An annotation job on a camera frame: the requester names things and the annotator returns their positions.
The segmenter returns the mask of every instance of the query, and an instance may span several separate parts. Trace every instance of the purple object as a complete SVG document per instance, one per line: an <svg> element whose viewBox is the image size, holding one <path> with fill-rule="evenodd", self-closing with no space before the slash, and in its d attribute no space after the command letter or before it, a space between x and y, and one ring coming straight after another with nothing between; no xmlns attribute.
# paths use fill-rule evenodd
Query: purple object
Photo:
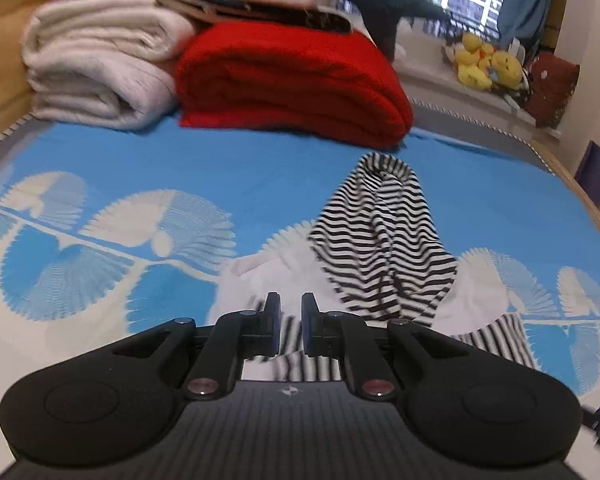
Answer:
<svg viewBox="0 0 600 480"><path fill-rule="evenodd" d="M576 181L589 195L591 201L600 206L600 146L593 140L589 142L587 151L576 171Z"/></svg>

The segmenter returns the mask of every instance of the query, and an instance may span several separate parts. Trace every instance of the beige folded blanket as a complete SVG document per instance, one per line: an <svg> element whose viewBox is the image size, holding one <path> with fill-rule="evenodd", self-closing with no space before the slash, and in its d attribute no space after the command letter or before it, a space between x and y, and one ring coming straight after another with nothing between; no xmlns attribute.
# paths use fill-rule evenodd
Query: beige folded blanket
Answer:
<svg viewBox="0 0 600 480"><path fill-rule="evenodd" d="M195 35L183 16L156 0L61 0L36 9L22 38L27 66L42 54L117 50L148 61L177 57Z"/></svg>
<svg viewBox="0 0 600 480"><path fill-rule="evenodd" d="M115 50L53 50L32 61L32 114L42 120L139 130L176 106L173 78Z"/></svg>

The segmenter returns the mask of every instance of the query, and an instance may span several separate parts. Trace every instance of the metal screw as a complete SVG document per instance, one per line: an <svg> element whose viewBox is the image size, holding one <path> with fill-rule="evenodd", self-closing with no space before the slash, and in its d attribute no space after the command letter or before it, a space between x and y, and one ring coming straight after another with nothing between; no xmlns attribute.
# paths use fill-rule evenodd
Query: metal screw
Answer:
<svg viewBox="0 0 600 480"><path fill-rule="evenodd" d="M192 379L187 384L187 390L196 395L211 395L218 389L218 383L206 377Z"/></svg>
<svg viewBox="0 0 600 480"><path fill-rule="evenodd" d="M384 397L394 391L395 386L384 379L371 379L362 385L362 390L373 397Z"/></svg>

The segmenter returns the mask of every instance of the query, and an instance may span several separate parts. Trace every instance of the mattress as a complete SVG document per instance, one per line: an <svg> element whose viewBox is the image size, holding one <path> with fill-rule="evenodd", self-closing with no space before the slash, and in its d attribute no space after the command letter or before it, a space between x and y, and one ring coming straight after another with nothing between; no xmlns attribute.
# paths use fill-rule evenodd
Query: mattress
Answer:
<svg viewBox="0 0 600 480"><path fill-rule="evenodd" d="M175 116L142 135L21 122L0 142L0 397L25 373L174 317L203 324L222 264L306 238L369 152L181 129ZM414 128L394 155L446 249L484 277L471 294L504 293L534 365L598 407L600 234L539 158L502 142L516 156ZM0 436L0 469L9 460ZM587 434L570 460L600 478Z"/></svg>

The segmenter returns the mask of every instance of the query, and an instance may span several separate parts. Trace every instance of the red blanket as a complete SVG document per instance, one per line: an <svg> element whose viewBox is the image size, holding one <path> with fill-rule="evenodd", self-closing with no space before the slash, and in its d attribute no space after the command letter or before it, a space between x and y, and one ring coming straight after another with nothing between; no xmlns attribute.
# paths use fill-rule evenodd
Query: red blanket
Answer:
<svg viewBox="0 0 600 480"><path fill-rule="evenodd" d="M398 144L413 113L365 36L224 22L196 36L176 69L181 126L298 129L372 148Z"/></svg>

